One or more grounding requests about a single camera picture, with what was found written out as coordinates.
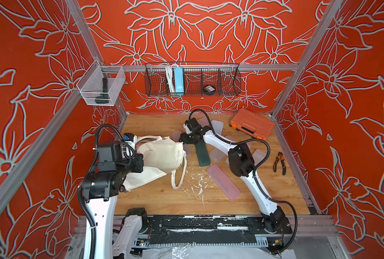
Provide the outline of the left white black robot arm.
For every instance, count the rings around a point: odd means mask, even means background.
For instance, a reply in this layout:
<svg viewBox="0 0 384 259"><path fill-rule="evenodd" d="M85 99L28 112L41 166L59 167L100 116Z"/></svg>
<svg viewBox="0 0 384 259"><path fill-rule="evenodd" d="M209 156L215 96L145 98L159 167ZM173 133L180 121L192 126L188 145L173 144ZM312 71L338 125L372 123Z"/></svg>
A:
<svg viewBox="0 0 384 259"><path fill-rule="evenodd" d="M126 259L139 232L148 230L144 208L129 209L116 240L113 240L114 212L118 195L129 173L143 171L143 156L106 162L110 171L101 171L94 161L79 186L78 201L86 216L84 259Z"/></svg>

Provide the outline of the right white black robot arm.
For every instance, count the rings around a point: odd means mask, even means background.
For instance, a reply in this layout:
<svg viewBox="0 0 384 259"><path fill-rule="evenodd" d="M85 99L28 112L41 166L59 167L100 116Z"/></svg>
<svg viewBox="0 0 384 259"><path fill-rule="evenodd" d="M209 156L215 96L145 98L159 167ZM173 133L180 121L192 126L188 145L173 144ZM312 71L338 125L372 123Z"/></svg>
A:
<svg viewBox="0 0 384 259"><path fill-rule="evenodd" d="M271 197L258 175L258 168L269 158L271 151L269 144L265 140L255 138L234 142L217 134L208 114L203 109L194 109L190 112L188 120L184 123L184 129L186 132L180 135L180 142L195 146L198 163L201 167L211 164L207 145L215 147L228 156L231 172L246 184L256 200L264 219L264 230L267 233L281 232L284 234L284 225L289 221L279 205L285 204L291 208L294 215L294 229L290 239L288 241L282 239L278 245L268 244L271 254L281 256L292 245L296 237L298 217L295 207L290 202ZM264 144L267 149L265 157L258 164L255 164L247 145L252 141Z"/></svg>

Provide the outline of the white printed canvas tote bag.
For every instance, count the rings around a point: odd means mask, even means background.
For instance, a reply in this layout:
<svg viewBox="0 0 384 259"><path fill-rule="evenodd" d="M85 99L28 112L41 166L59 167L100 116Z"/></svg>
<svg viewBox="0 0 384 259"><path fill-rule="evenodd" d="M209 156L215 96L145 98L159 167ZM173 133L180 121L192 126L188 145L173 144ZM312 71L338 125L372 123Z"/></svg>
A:
<svg viewBox="0 0 384 259"><path fill-rule="evenodd" d="M187 170L187 154L183 144L169 137L135 137L135 152L143 155L143 171L129 173L124 182L125 192L151 183L171 174L171 186L179 189Z"/></svg>

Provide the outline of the translucent frosted pencil case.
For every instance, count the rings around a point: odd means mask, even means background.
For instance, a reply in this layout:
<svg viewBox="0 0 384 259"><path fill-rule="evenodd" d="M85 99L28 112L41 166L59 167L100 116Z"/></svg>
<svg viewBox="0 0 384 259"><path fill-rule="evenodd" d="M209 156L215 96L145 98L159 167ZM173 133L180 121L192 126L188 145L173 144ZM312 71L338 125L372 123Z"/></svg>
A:
<svg viewBox="0 0 384 259"><path fill-rule="evenodd" d="M209 153L209 158L211 162L214 163L220 162L224 156L228 156L230 149L235 147L235 145L232 145L232 142L235 142L235 139L231 136L209 136L206 137L205 142L214 147Z"/></svg>

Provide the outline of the pink translucent pencil case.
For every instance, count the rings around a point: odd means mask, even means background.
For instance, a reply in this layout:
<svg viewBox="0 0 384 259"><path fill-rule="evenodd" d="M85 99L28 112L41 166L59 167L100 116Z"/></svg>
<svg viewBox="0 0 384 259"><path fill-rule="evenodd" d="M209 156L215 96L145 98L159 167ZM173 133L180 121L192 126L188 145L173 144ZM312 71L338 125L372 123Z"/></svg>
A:
<svg viewBox="0 0 384 259"><path fill-rule="evenodd" d="M225 172L218 165L211 165L207 169L207 174L218 185L220 190L230 200L236 200L241 192L238 187L231 181Z"/></svg>

